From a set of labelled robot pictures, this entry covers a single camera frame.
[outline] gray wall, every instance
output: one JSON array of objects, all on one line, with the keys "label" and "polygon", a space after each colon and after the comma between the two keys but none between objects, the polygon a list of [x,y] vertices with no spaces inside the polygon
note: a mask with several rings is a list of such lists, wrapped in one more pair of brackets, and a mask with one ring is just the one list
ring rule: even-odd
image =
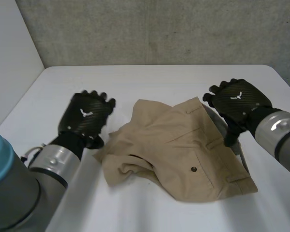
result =
[{"label": "gray wall", "polygon": [[45,67],[267,64],[290,85],[290,0],[16,2]]}]

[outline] silver robotic arm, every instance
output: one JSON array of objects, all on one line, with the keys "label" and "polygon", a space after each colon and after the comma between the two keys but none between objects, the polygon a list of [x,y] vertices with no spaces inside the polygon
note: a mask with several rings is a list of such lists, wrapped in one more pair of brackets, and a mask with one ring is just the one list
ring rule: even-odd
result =
[{"label": "silver robotic arm", "polygon": [[0,232],[43,232],[78,169],[85,148],[103,146],[102,127],[115,107],[106,94],[76,93],[58,137],[34,155],[28,168],[0,136]]},{"label": "silver robotic arm", "polygon": [[290,172],[290,113],[277,111],[257,126],[255,139]]}]

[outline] carbon fiber glove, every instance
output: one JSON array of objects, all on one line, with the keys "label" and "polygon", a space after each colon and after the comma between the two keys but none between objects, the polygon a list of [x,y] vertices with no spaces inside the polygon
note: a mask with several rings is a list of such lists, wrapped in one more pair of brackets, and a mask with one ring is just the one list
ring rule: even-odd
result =
[{"label": "carbon fiber glove", "polygon": [[86,148],[101,148],[104,142],[99,134],[116,105],[115,99],[106,99],[106,93],[96,91],[75,93],[59,123],[59,134],[70,131],[84,140]]},{"label": "carbon fiber glove", "polygon": [[215,108],[228,124],[224,139],[225,146],[236,143],[240,133],[247,130],[247,120],[251,112],[260,107],[272,108],[270,100],[256,87],[244,79],[223,81],[220,86],[211,86],[203,101]]}]

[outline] white wall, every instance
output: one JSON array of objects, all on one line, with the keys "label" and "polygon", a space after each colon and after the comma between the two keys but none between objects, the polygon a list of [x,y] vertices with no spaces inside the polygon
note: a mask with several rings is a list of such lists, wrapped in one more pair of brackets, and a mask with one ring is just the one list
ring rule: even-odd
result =
[{"label": "white wall", "polygon": [[0,123],[43,70],[15,1],[0,0]]}]

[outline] robotic arm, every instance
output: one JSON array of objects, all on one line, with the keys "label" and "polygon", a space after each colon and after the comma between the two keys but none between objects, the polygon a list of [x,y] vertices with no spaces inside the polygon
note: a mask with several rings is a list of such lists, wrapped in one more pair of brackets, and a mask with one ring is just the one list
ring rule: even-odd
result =
[{"label": "robotic arm", "polygon": [[96,91],[76,93],[58,127],[58,137],[34,155],[28,168],[0,136],[0,231],[45,231],[82,158],[99,137],[116,101]]},{"label": "robotic arm", "polygon": [[232,79],[211,86],[203,100],[228,124],[225,145],[250,131],[255,140],[290,172],[290,113],[275,109],[270,100],[247,81]]}]

